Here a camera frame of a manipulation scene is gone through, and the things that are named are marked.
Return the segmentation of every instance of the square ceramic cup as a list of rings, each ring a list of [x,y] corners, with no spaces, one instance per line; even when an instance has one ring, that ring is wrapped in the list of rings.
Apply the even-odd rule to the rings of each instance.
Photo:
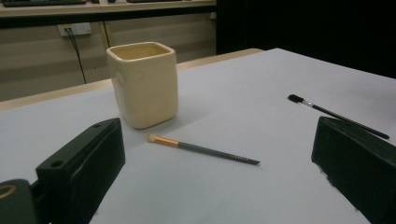
[[[122,116],[144,129],[177,114],[176,53],[146,42],[107,49],[107,64]]]

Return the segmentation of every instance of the black brush handle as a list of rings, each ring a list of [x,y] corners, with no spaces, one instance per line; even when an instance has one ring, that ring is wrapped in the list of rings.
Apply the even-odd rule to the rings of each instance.
[[[385,138],[385,139],[389,139],[389,136],[388,136],[387,134],[381,133],[381,132],[379,132],[379,131],[377,131],[377,130],[374,130],[374,129],[372,129],[372,128],[369,128],[369,127],[367,127],[367,126],[364,126],[364,125],[362,125],[362,124],[359,124],[358,122],[353,121],[352,119],[347,119],[347,118],[345,118],[345,117],[343,117],[343,116],[341,116],[341,115],[337,115],[337,114],[333,113],[332,111],[327,110],[327,109],[325,109],[325,108],[322,108],[322,107],[320,107],[320,106],[318,106],[318,105],[312,105],[312,107],[315,108],[316,110],[319,110],[319,111],[321,111],[321,112],[323,112],[323,113],[325,113],[325,114],[328,114],[328,115],[330,115],[330,116],[333,116],[333,117],[335,117],[335,118],[342,119],[342,120],[351,122],[351,123],[353,123],[353,124],[355,124],[355,125],[358,125],[359,127],[363,128],[365,131],[367,131],[367,132],[369,132],[369,133],[375,134],[375,135],[377,135],[377,136],[379,136],[379,137],[382,137],[382,138]]]
[[[216,150],[213,150],[213,149],[210,149],[207,147],[198,147],[198,146],[188,144],[188,143],[178,142],[177,147],[180,147],[180,148],[183,148],[183,149],[186,149],[189,151],[204,153],[204,154],[210,155],[210,156],[215,156],[215,157],[220,157],[223,159],[232,160],[232,161],[241,161],[241,162],[253,164],[253,165],[258,165],[260,163],[259,161],[254,161],[254,160],[251,160],[251,159],[248,159],[245,157],[235,156],[233,154],[216,151]]]

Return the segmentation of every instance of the eyebrow brush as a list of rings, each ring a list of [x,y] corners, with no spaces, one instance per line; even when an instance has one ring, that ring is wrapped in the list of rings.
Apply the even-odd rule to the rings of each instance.
[[[335,114],[335,113],[333,113],[332,111],[327,110],[327,109],[325,109],[325,108],[323,108],[323,107],[320,107],[320,106],[318,106],[318,105],[314,105],[314,104],[312,104],[311,102],[306,101],[304,98],[302,98],[302,97],[300,97],[300,96],[297,96],[297,95],[292,94],[292,95],[290,95],[288,98],[289,98],[289,100],[293,101],[294,103],[302,103],[302,104],[304,104],[304,105],[310,106],[310,107],[312,107],[312,108],[314,108],[314,109],[316,109],[316,110],[318,110],[318,111],[321,111],[321,112],[323,112],[323,113],[325,113],[325,114],[328,114],[328,115],[330,115],[330,116],[333,116],[333,117],[335,117],[335,118],[337,118],[337,119],[345,120],[345,121],[351,122],[351,123],[353,123],[353,124],[355,124],[355,125],[358,125],[359,127],[363,128],[365,131],[367,131],[367,132],[369,132],[369,133],[375,134],[375,135],[377,135],[377,136],[379,136],[379,137],[382,137],[382,138],[385,138],[385,139],[389,139],[389,136],[388,136],[387,134],[381,133],[381,132],[376,131],[376,130],[374,130],[374,129],[372,129],[372,128],[369,128],[369,127],[367,127],[367,126],[364,126],[364,125],[362,125],[362,124],[359,124],[359,123],[356,122],[356,121],[353,121],[353,120],[347,119],[347,118],[345,118],[345,117],[343,117],[343,116],[341,116],[341,115]]]
[[[182,142],[178,142],[172,139],[168,139],[168,138],[164,138],[164,137],[160,137],[157,136],[153,133],[150,133],[148,135],[148,141],[150,143],[159,143],[159,144],[163,144],[163,145],[167,145],[170,147],[178,147],[178,148],[183,148],[189,151],[194,151],[194,152],[199,152],[199,153],[204,153],[206,155],[211,155],[211,156],[216,156],[216,157],[220,157],[223,159],[228,159],[228,160],[232,160],[232,161],[241,161],[244,163],[248,163],[248,164],[253,164],[253,165],[258,165],[260,162],[259,161],[254,161],[245,157],[240,157],[240,156],[235,156],[233,154],[228,154],[225,152],[220,152],[220,151],[216,151],[210,148],[206,148],[206,147],[198,147],[195,145],[191,145],[188,143],[182,143]]]

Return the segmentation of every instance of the power outlet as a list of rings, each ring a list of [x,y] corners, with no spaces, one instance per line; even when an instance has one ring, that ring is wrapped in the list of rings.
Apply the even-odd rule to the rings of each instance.
[[[73,35],[89,35],[92,33],[89,22],[61,24],[58,25],[58,29],[61,36],[68,36],[65,29],[71,29]]]

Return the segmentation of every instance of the desk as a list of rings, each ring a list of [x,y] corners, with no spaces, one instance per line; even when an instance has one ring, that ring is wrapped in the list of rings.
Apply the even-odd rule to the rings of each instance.
[[[0,28],[56,25],[63,23],[114,21],[147,17],[206,13],[216,11],[216,0],[131,4],[118,0],[110,4],[56,7],[3,7],[0,4]]]
[[[271,49],[178,72],[177,117],[146,130],[122,120],[126,164],[92,223],[369,223],[310,156],[317,110],[294,93],[396,143],[396,80]],[[0,113],[0,181],[35,168],[92,124],[119,117],[111,85]],[[148,133],[261,161],[151,144]]]

